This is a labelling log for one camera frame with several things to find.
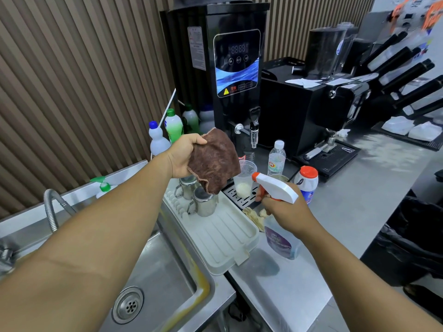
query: white spray nozzle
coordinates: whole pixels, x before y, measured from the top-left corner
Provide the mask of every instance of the white spray nozzle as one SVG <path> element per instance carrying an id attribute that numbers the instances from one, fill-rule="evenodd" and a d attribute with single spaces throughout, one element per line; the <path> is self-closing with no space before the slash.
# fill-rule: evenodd
<path id="1" fill-rule="evenodd" d="M 263 173 L 253 173 L 252 179 L 261 185 L 272 199 L 286 201 L 293 204 L 296 202 L 299 195 L 285 182 L 276 178 L 264 175 Z"/>

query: stainless steel sink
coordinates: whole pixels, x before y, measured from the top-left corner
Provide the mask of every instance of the stainless steel sink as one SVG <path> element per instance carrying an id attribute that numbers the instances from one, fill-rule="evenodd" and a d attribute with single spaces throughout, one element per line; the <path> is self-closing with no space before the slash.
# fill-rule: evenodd
<path id="1" fill-rule="evenodd" d="M 196 331 L 235 298 L 213 276 L 165 204 L 100 332 Z"/>

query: flexible metal hose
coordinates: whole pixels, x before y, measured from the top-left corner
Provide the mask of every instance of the flexible metal hose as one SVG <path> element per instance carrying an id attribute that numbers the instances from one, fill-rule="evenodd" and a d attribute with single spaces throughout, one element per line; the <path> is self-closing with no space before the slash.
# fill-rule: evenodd
<path id="1" fill-rule="evenodd" d="M 43 202 L 45 205 L 46 216 L 49 221 L 51 231 L 54 233 L 58 229 L 58 221 L 55 217 L 54 208 L 52 207 L 52 200 L 55 199 L 59 204 L 73 216 L 76 212 L 55 190 L 47 189 L 43 194 Z"/>

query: trash can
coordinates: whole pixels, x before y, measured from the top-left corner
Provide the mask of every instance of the trash can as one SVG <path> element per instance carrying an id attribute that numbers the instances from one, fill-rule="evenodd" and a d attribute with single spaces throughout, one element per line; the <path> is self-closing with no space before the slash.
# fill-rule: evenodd
<path id="1" fill-rule="evenodd" d="M 405 197 L 362 256 L 391 286 L 427 273 L 443 279 L 443 208 Z"/>

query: brown cloth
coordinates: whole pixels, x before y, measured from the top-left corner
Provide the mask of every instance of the brown cloth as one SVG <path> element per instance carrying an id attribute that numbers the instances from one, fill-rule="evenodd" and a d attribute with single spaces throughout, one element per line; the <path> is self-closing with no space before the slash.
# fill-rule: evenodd
<path id="1" fill-rule="evenodd" d="M 188 170 L 197 177 L 206 193 L 219 194 L 228 179 L 241 172 L 240 162 L 234 144 L 222 130 L 212 128 L 202 137 L 208 143 L 194 145 Z"/>

